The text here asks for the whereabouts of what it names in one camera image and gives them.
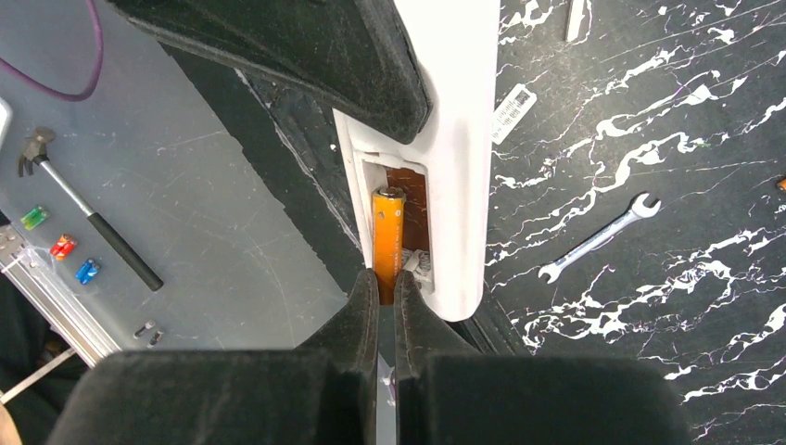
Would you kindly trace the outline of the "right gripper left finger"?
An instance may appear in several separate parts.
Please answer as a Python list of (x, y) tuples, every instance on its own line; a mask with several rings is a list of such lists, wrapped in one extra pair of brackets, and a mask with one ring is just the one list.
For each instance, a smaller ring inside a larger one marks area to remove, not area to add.
[(124, 351), (71, 394), (52, 444), (373, 444), (376, 276), (291, 350)]

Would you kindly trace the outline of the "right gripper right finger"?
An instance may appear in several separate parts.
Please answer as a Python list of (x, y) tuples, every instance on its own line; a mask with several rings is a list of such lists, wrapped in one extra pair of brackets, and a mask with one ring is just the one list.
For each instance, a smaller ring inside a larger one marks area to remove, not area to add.
[(411, 273), (394, 298), (401, 444), (691, 440), (676, 393), (641, 362), (484, 353), (428, 307)]

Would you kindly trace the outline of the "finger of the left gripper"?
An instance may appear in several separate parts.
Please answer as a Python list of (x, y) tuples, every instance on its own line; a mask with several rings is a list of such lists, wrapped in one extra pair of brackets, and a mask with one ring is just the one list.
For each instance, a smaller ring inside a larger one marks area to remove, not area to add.
[(392, 1), (113, 1), (166, 45), (282, 83), (411, 143), (432, 99)]

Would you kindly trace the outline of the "orange battery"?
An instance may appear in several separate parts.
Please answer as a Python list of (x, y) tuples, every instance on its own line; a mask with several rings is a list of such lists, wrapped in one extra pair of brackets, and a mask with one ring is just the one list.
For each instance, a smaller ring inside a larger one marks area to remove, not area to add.
[(401, 269), (404, 204), (404, 193), (397, 187), (383, 186), (372, 195), (373, 270), (383, 306), (394, 303), (394, 289)]

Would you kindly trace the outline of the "white remote control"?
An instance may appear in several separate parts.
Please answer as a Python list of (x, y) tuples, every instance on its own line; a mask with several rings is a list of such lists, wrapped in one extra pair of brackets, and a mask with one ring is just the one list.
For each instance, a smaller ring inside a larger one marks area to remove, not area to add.
[(433, 100), (408, 145), (334, 115), (366, 263), (373, 260), (373, 191), (390, 168), (424, 176), (431, 273), (422, 291), (449, 322), (471, 317), (484, 293), (500, 8), (497, 1), (397, 2)]

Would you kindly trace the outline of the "remote battery cover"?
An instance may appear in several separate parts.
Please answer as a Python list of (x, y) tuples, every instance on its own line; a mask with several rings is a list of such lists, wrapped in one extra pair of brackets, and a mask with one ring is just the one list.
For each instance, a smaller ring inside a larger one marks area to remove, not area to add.
[(494, 111), (491, 127), (492, 143), (500, 145), (537, 100), (537, 95), (525, 84), (517, 84)]

